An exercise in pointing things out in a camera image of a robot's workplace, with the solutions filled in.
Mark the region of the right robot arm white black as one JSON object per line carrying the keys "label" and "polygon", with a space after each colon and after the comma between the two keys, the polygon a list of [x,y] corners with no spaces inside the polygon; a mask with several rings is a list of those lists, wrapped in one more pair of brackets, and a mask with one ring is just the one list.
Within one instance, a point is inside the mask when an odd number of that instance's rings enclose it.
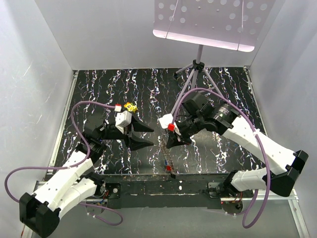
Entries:
{"label": "right robot arm white black", "polygon": [[189,116],[182,122],[173,121],[172,114],[159,119],[168,132],[167,148],[191,143],[191,136],[205,129],[236,142],[269,166],[269,170],[232,171],[224,182],[212,189],[214,193],[235,197],[246,190],[266,189],[288,197],[308,159],[302,150],[287,149],[261,132],[253,131],[247,120],[231,105],[213,107],[206,96],[193,93],[182,106]]}

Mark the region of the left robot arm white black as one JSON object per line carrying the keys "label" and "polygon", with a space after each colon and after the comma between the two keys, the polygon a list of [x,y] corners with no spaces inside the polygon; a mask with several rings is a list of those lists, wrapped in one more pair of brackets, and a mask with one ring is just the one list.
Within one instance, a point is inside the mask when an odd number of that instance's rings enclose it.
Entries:
{"label": "left robot arm white black", "polygon": [[89,170],[106,150],[104,141],[123,140],[131,151],[153,146],[134,132],[153,132],[148,125],[125,111],[107,123],[101,114],[87,118],[83,139],[64,164],[44,185],[19,199],[19,219],[42,238],[49,237],[61,218],[88,197],[101,198],[107,191],[104,179]]}

